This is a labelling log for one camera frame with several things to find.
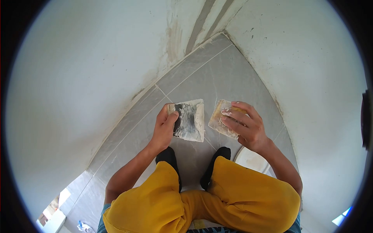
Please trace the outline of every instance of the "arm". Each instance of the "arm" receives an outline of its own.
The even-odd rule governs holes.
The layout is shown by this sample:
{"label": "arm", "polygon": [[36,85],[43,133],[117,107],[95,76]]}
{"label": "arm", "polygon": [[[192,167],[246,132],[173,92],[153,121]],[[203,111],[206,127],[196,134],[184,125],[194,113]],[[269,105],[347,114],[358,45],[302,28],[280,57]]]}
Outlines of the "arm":
{"label": "arm", "polygon": [[168,115],[167,105],[163,106],[157,116],[153,137],[149,144],[110,178],[105,189],[104,204],[111,203],[120,194],[132,189],[153,159],[170,144],[173,124],[179,117],[179,113],[175,111]]}
{"label": "arm", "polygon": [[277,179],[289,183],[301,197],[303,185],[297,170],[266,136],[263,120],[254,107],[245,102],[232,102],[232,106],[245,110],[249,116],[235,110],[223,110],[223,115],[240,123],[229,117],[222,117],[222,122],[239,134],[239,143],[263,156],[271,165]]}

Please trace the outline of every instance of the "right hand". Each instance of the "right hand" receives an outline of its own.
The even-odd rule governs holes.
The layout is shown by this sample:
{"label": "right hand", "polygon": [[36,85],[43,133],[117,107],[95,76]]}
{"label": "right hand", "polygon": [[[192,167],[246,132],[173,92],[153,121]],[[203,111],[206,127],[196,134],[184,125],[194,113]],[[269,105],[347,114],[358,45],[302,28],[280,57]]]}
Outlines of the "right hand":
{"label": "right hand", "polygon": [[241,124],[225,116],[221,117],[222,122],[239,135],[239,143],[249,150],[261,154],[271,142],[264,131],[262,118],[250,104],[233,101],[232,106],[245,110],[249,116],[232,109],[223,110],[222,113],[236,119]]}

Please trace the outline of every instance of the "hand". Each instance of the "hand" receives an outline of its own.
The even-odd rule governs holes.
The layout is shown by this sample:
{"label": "hand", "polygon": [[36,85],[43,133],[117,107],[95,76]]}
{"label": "hand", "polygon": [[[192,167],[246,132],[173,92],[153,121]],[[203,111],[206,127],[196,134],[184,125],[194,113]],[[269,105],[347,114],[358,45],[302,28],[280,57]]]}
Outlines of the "hand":
{"label": "hand", "polygon": [[245,102],[233,101],[232,106],[245,110],[250,117],[236,110],[223,110],[223,115],[230,116],[240,123],[225,116],[221,117],[222,122],[239,135],[239,143],[249,150],[261,154],[271,142],[264,131],[262,118],[253,106]]}
{"label": "hand", "polygon": [[173,124],[179,117],[177,111],[168,115],[167,105],[169,104],[165,104],[157,115],[153,137],[148,144],[152,150],[156,150],[158,153],[165,150],[170,144],[173,135]]}

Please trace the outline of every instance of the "window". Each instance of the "window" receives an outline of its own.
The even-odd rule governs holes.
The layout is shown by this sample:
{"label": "window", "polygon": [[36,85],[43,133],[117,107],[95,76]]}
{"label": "window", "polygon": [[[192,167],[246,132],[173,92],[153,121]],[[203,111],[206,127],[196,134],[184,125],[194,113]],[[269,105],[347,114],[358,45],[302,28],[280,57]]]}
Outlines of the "window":
{"label": "window", "polygon": [[347,217],[348,215],[348,212],[350,211],[351,207],[348,208],[345,212],[343,212],[340,216],[336,217],[335,220],[333,220],[332,222],[337,225],[337,226],[340,226],[340,224],[343,222],[343,220],[345,219],[345,217]]}

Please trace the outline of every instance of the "yellow shorts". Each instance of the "yellow shorts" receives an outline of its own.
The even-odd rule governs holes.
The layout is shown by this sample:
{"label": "yellow shorts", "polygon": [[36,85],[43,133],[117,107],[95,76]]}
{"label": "yellow shorts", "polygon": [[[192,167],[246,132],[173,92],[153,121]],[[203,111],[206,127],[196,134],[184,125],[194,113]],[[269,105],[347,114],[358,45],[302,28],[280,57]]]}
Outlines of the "yellow shorts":
{"label": "yellow shorts", "polygon": [[139,187],[122,193],[103,214],[108,233],[186,232],[206,219],[251,233],[283,233],[294,223],[300,197],[286,182],[217,157],[208,191],[179,193],[167,162]]}

